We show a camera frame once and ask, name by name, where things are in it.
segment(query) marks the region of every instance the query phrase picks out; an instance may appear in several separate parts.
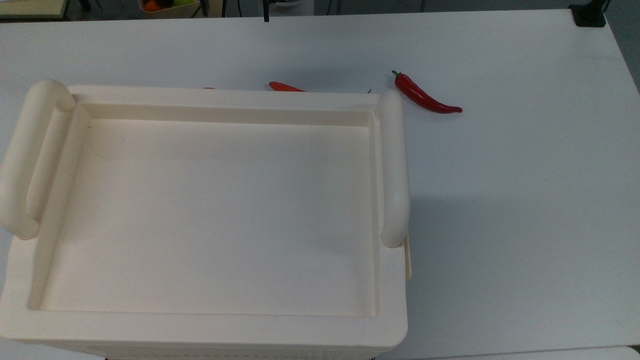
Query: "white table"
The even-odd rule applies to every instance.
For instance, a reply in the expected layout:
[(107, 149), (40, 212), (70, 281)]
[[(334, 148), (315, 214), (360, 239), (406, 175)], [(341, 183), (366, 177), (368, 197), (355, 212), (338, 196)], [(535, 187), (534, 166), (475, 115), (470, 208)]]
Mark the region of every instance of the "white table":
[(0, 2), (0, 19), (62, 19), (68, 0), (11, 0)]
[(464, 112), (406, 103), (410, 330), (381, 358), (640, 343), (640, 96), (608, 27), (568, 10), (0, 24), (0, 48), (0, 154), (42, 78), (381, 92), (403, 71)]

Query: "red chili pepper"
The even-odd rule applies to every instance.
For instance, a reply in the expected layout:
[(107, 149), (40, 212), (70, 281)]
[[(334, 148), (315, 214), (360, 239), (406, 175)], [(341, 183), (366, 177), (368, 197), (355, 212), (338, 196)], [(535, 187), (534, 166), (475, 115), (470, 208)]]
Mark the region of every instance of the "red chili pepper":
[(433, 112), (441, 114), (462, 112), (462, 108), (459, 108), (457, 106), (445, 105), (441, 102), (436, 101), (434, 98), (427, 95), (427, 93), (424, 92), (423, 89), (416, 85), (407, 75), (404, 75), (402, 72), (392, 72), (396, 75), (396, 86), (398, 87), (398, 90), (402, 91), (403, 94), (405, 94), (416, 104), (422, 106), (427, 110), (431, 110)]
[(269, 83), (269, 86), (276, 91), (297, 91), (297, 92), (306, 92), (304, 90), (300, 90), (299, 88), (294, 88), (293, 86), (289, 86), (287, 84), (278, 83), (276, 81), (272, 81)]

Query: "white container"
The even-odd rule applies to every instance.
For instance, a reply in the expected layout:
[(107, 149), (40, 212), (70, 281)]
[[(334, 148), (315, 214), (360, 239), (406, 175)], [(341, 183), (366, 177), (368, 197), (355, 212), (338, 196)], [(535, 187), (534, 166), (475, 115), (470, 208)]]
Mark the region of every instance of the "white container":
[(45, 80), (0, 168), (1, 335), (110, 359), (369, 359), (406, 334), (408, 216), (394, 90)]

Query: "orange fruit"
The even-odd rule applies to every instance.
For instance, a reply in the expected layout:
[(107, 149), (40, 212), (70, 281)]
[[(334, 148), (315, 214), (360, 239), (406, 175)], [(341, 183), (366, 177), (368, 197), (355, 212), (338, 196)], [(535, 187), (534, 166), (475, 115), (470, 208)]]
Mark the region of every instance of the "orange fruit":
[(154, 0), (149, 0), (146, 4), (145, 4), (145, 11), (146, 12), (156, 12), (159, 10), (162, 10), (163, 7), (156, 4), (156, 2)]

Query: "tray handle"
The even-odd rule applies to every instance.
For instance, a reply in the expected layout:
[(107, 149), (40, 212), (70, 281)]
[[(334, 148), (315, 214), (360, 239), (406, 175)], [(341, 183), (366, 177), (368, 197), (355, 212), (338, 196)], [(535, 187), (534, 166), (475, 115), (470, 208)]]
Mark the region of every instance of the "tray handle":
[[(33, 174), (53, 111), (57, 108), (71, 115), (75, 106), (76, 100), (67, 88), (51, 79), (33, 85), (22, 105), (18, 124), (0, 168), (0, 225), (23, 240), (34, 238), (40, 229), (30, 210), (42, 208), (45, 199), (41, 196), (29, 197), (28, 193), (32, 182), (34, 186), (31, 191), (37, 194), (46, 193), (49, 185), (46, 181), (33, 179)], [(48, 162), (44, 166), (53, 166), (49, 162), (54, 158), (45, 156), (44, 159)]]
[(402, 97), (395, 90), (380, 94), (376, 106), (382, 139), (384, 220), (380, 240), (388, 248), (404, 242), (409, 228), (411, 199), (404, 140)]

